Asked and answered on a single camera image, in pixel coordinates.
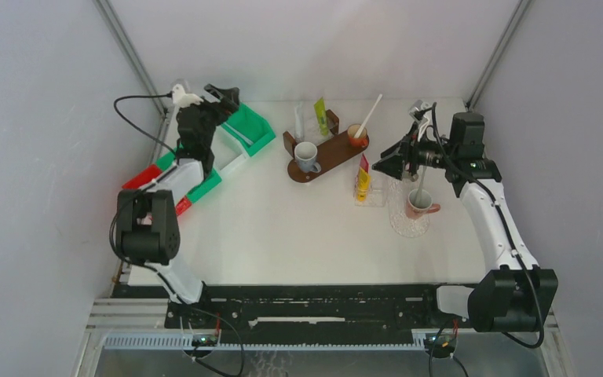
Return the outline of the pink toothpaste tube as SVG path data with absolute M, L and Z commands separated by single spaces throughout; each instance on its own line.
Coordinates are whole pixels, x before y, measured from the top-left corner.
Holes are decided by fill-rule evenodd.
M 360 169 L 364 170 L 366 173 L 368 173 L 370 170 L 370 164 L 369 164 L 365 154 L 363 154 L 363 153 L 360 155 L 359 166 L 360 166 Z

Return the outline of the yellow toothpaste tube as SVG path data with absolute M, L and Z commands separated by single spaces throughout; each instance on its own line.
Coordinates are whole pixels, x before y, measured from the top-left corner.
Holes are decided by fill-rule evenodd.
M 355 198 L 356 201 L 362 203 L 368 196 L 371 183 L 370 174 L 362 167 L 359 168 L 356 176 Z

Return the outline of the light blue toothbrush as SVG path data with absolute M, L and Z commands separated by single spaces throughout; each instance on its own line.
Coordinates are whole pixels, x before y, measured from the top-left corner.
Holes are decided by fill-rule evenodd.
M 239 137 L 241 140 L 243 140 L 243 141 L 244 141 L 244 142 L 245 142 L 247 145 L 252 145 L 252 144 L 254 143 L 254 142 L 253 142 L 251 139 L 249 139 L 248 137 L 246 137 L 245 135 L 243 135 L 243 134 L 242 134 L 242 133 L 240 133 L 239 131 L 234 130 L 234 132 L 235 132 L 235 133 L 237 134 L 237 136 L 238 136 L 238 137 Z

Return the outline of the brown ceramic cup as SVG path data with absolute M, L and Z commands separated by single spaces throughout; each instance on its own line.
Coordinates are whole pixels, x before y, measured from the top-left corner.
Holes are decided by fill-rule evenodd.
M 367 128 L 361 124 L 353 124 L 347 128 L 349 144 L 354 148 L 366 148 L 369 145 Z

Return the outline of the pink printed white mug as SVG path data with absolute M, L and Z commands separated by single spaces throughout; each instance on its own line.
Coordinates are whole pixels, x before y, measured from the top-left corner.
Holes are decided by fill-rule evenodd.
M 407 218 L 417 220 L 427 214 L 440 211 L 441 205 L 423 188 L 412 189 L 405 198 L 404 213 Z

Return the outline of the grey handled white mug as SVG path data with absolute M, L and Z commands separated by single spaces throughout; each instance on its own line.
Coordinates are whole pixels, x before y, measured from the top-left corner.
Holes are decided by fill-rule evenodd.
M 312 142 L 303 141 L 294 148 L 294 160 L 303 173 L 319 173 L 322 170 L 317 157 L 318 149 Z

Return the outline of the green toothpaste tube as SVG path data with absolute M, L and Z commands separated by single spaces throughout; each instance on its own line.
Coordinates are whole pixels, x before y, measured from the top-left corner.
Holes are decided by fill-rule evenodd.
M 321 97 L 315 102 L 315 104 L 313 105 L 313 109 L 320 134 L 322 136 L 327 136 L 329 134 L 329 126 L 327 122 L 327 112 L 323 97 Z

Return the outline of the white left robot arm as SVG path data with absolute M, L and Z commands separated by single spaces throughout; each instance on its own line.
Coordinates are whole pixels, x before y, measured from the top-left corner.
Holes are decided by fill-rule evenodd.
M 173 101 L 178 139 L 170 148 L 171 165 L 136 189 L 123 189 L 109 229 L 109 243 L 123 262 L 152 271 L 170 300 L 186 304 L 184 318 L 197 328 L 214 317 L 213 305 L 201 298 L 204 282 L 190 273 L 178 252 L 181 234 L 176 206 L 201 185 L 214 167 L 211 145 L 216 129 L 239 111 L 239 88 L 207 84 L 204 97 L 177 84 L 167 94 Z

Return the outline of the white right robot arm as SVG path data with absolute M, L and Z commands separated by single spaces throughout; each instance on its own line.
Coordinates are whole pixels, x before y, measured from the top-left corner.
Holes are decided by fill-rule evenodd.
M 422 305 L 423 319 L 444 326 L 466 318 L 478 332 L 537 332 L 543 329 L 558 287 L 556 273 L 540 267 L 522 240 L 506 203 L 502 175 L 484 157 L 484 118 L 453 115 L 450 135 L 430 139 L 432 110 L 414 110 L 411 129 L 373 164 L 391 178 L 412 178 L 420 167 L 442 169 L 477 232 L 487 273 L 472 287 L 441 285 Z

